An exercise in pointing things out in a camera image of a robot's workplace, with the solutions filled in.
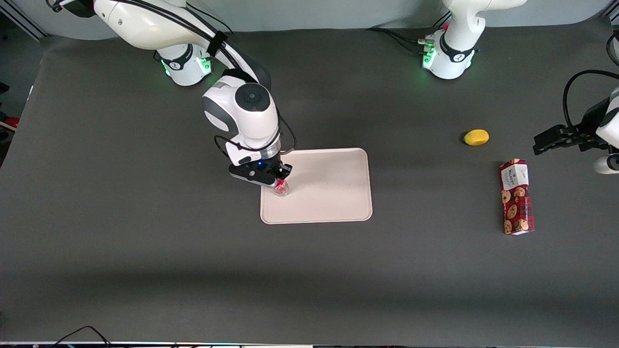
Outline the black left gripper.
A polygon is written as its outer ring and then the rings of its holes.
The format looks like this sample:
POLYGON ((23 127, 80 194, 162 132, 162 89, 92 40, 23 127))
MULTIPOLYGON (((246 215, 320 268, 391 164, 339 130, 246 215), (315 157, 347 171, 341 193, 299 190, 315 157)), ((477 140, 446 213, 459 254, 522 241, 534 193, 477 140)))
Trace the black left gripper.
POLYGON ((598 102, 588 109, 578 124, 578 132, 566 130, 563 125, 555 125, 533 137, 533 153, 539 156, 551 149, 578 147, 579 151, 599 148, 593 138, 612 138, 612 116, 606 116, 610 98, 598 102))

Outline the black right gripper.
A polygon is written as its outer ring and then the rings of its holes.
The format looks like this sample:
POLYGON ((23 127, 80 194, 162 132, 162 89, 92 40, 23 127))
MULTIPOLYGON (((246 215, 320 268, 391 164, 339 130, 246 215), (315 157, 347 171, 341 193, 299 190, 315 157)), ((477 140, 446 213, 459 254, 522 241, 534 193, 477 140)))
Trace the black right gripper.
POLYGON ((291 165, 281 163, 279 157, 250 161, 238 166, 231 164, 228 167, 232 177, 268 188, 276 187, 278 180, 285 180, 292 169, 291 165))

